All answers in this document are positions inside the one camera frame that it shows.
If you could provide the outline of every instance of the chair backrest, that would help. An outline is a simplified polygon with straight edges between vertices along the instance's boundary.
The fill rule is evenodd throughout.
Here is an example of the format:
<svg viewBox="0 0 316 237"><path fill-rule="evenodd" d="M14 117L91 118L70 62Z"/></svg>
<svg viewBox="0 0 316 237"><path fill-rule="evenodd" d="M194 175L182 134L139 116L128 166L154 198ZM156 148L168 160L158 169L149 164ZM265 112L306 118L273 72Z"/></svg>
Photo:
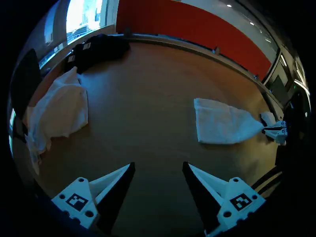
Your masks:
<svg viewBox="0 0 316 237"><path fill-rule="evenodd" d="M11 102L16 115L22 120L28 103L41 82L40 67L34 49L22 58L11 82Z"/></svg>

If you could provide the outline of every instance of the red wall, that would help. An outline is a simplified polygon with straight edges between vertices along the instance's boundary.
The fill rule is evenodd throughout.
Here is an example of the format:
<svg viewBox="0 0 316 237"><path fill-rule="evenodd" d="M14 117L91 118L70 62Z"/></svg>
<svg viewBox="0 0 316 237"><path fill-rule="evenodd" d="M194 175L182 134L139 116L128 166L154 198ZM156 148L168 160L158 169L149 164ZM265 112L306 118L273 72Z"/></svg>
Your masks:
<svg viewBox="0 0 316 237"><path fill-rule="evenodd" d="M120 0L117 32L129 27L134 33L164 34L214 49L233 59L260 80L271 63L241 31L202 9L171 0Z"/></svg>

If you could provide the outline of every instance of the window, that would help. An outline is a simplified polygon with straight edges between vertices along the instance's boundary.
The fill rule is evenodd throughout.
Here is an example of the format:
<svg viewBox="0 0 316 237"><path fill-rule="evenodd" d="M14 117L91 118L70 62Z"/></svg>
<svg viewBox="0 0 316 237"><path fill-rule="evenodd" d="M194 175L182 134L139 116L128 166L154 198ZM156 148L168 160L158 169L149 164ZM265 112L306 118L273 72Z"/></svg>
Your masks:
<svg viewBox="0 0 316 237"><path fill-rule="evenodd" d="M70 1L66 22L68 43L92 30L96 30L104 26L104 21L100 20L105 17L105 14L101 15L101 8L103 4L106 5L107 0Z"/></svg>

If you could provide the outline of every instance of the white cloth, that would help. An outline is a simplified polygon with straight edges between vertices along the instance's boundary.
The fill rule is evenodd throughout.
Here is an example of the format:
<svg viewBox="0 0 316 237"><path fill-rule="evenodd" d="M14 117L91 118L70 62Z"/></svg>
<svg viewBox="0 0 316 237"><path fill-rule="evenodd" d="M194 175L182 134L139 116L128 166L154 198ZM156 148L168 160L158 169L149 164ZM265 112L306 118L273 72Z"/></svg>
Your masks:
<svg viewBox="0 0 316 237"><path fill-rule="evenodd" d="M264 128L249 112L218 101L196 98L194 108L197 139L201 143L239 143Z"/></svg>
<svg viewBox="0 0 316 237"><path fill-rule="evenodd" d="M35 107L27 108L27 146L32 163L51 147L51 137L69 137L88 123L87 91L77 78L77 67L56 78Z"/></svg>
<svg viewBox="0 0 316 237"><path fill-rule="evenodd" d="M275 117L273 113L271 112L263 112L260 114L260 117L262 118L263 121L265 121L268 127L273 126L276 123Z"/></svg>

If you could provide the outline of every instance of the black bag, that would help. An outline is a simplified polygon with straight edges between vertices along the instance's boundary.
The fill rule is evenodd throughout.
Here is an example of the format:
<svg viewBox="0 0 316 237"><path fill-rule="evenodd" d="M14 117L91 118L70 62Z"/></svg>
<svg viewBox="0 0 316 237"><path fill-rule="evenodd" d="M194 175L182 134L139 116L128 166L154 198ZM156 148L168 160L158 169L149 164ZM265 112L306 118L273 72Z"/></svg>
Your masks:
<svg viewBox="0 0 316 237"><path fill-rule="evenodd" d="M99 34L88 39L84 44L78 44L66 59L66 71L74 66L81 74L98 62L117 60L130 49L129 43L116 36Z"/></svg>

